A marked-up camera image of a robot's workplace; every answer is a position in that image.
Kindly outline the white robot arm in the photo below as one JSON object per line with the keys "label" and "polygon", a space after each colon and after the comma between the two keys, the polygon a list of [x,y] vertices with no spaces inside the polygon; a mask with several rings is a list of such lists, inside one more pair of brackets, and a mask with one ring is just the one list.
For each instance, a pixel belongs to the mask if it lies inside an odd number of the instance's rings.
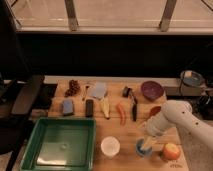
{"label": "white robot arm", "polygon": [[186,101],[167,100],[161,110],[146,121],[145,130],[152,137],[162,136],[173,125],[179,125],[213,150],[213,127],[192,114]]}

